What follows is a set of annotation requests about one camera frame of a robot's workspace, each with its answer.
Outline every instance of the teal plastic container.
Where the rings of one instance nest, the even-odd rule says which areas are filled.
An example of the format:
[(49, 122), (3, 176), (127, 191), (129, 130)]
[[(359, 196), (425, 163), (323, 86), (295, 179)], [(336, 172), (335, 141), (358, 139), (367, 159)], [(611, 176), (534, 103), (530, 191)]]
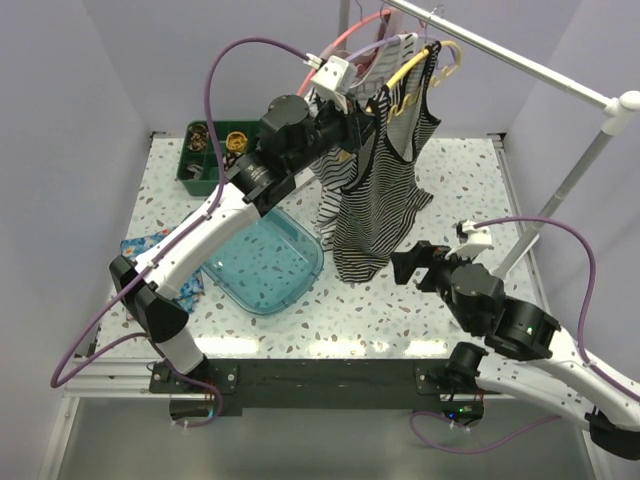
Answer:
[(323, 265), (318, 241), (274, 208), (226, 242), (202, 269), (242, 308), (269, 315), (295, 303)]

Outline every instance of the floor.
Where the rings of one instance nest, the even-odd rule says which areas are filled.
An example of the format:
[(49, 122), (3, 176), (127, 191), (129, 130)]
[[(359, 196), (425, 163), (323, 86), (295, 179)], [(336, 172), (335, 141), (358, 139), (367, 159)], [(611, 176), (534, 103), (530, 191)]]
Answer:
[[(247, 410), (184, 433), (166, 400), (84, 400), (61, 480), (590, 480), (580, 432), (553, 422), (483, 455), (454, 456), (422, 445), (407, 411)], [(471, 433), (419, 418), (429, 439), (486, 446), (547, 413), (488, 401)]]

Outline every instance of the striped tank top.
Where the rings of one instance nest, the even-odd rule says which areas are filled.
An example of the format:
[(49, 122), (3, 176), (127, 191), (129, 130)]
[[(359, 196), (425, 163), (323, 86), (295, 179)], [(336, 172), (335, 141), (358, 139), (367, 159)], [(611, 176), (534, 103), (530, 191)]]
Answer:
[[(392, 90), (383, 86), (369, 102), (375, 134), (358, 152), (342, 188), (333, 235), (333, 258), (343, 282), (371, 280), (409, 233), (416, 213), (433, 199), (416, 185), (415, 163), (440, 124), (427, 108), (440, 48), (439, 42), (431, 44), (429, 55)], [(399, 151), (398, 145), (406, 148)]]
[[(378, 51), (369, 71), (349, 89), (363, 107), (393, 74), (424, 46), (424, 40), (415, 33), (398, 35), (397, 40)], [(347, 184), (355, 161), (355, 155), (350, 155), (346, 159), (342, 155), (343, 151), (336, 147), (310, 166), (311, 171), (322, 184), (315, 227), (321, 236), (324, 250), (333, 248), (333, 232), (342, 201), (340, 189)]]

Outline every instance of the white wall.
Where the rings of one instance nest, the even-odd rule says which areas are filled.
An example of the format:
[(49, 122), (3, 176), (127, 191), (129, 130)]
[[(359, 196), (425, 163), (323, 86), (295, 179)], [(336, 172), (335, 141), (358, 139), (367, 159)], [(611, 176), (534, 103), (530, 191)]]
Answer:
[[(189, 121), (203, 116), (207, 68), (231, 41), (264, 35), (319, 53), (338, 29), (339, 0), (165, 0), (161, 6), (152, 0), (83, 1), (134, 106), (154, 130), (181, 132)], [(361, 3), (365, 13), (381, 5), (378, 0)], [(427, 8), (439, 2), (417, 3)], [(446, 18), (546, 63), (579, 0), (443, 3)], [(352, 22), (358, 17), (352, 2)], [(414, 29), (417, 21), (406, 17), (404, 25)], [(364, 46), (373, 38), (372, 27), (349, 47)], [(533, 80), (471, 47), (464, 50), (463, 68), (431, 97), (434, 114), (444, 119), (438, 134), (506, 131)], [(223, 119), (258, 117), (275, 96), (295, 92), (305, 74), (287, 53), (266, 46), (240, 47), (221, 64), (213, 90), (214, 112)]]
[(78, 0), (0, 16), (0, 478), (36, 478), (55, 363), (107, 294), (147, 133)]
[[(609, 96), (640, 89), (639, 16), (640, 3), (635, 0), (584, 0), (550, 66)], [(603, 118), (593, 107), (546, 85), (536, 85), (507, 135), (508, 157), (525, 213), (541, 209)], [(611, 142), (556, 215), (586, 235), (599, 262), (587, 344), (637, 379), (639, 127), (640, 118), (636, 118)], [(585, 254), (578, 245), (566, 234), (546, 229), (536, 249), (553, 313), (573, 332), (587, 274)], [(637, 462), (615, 460), (615, 464), (618, 478), (640, 478)]]

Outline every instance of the metal rod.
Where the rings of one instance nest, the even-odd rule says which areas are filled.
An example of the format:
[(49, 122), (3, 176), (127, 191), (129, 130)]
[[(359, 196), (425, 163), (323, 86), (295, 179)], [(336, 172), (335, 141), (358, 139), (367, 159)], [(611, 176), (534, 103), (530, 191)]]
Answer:
[(405, 0), (384, 0), (385, 3), (396, 7), (413, 17), (420, 18), (428, 23), (429, 26), (433, 26), (438, 30), (441, 30), (453, 37), (456, 37), (469, 45), (488, 53), (489, 55), (496, 57), (503, 62), (508, 63), (522, 70), (529, 75), (542, 80), (543, 82), (556, 87), (564, 92), (570, 93), (591, 105), (595, 105), (601, 109), (606, 108), (611, 99), (605, 95), (602, 95), (595, 90), (592, 90), (584, 85), (581, 85), (564, 75), (551, 70), (550, 68), (540, 65), (528, 58), (518, 55), (511, 50), (501, 47), (500, 45), (493, 43), (486, 38), (476, 35), (469, 30), (466, 30), (458, 25), (451, 23), (443, 18), (437, 17), (431, 14), (429, 11), (424, 10), (411, 2)]
[[(538, 216), (549, 218), (553, 215), (562, 202), (567, 198), (569, 192), (576, 186), (578, 181), (586, 173), (593, 162), (598, 158), (602, 150), (608, 145), (613, 137), (600, 131), (596, 138), (584, 151), (580, 160), (573, 166), (569, 175), (563, 180), (562, 184), (555, 191), (553, 196), (547, 201), (547, 204), (540, 211)], [(499, 278), (506, 278), (513, 266), (529, 251), (534, 243), (538, 233), (542, 229), (543, 223), (532, 223), (522, 234), (518, 242), (513, 246), (507, 254), (500, 266), (493, 272), (493, 275)]]
[[(351, 7), (351, 0), (341, 0), (340, 1), (340, 18), (338, 20), (338, 36), (342, 35), (349, 28), (349, 10)], [(347, 39), (345, 38), (343, 42), (338, 45), (338, 50), (346, 50), (347, 48)]]

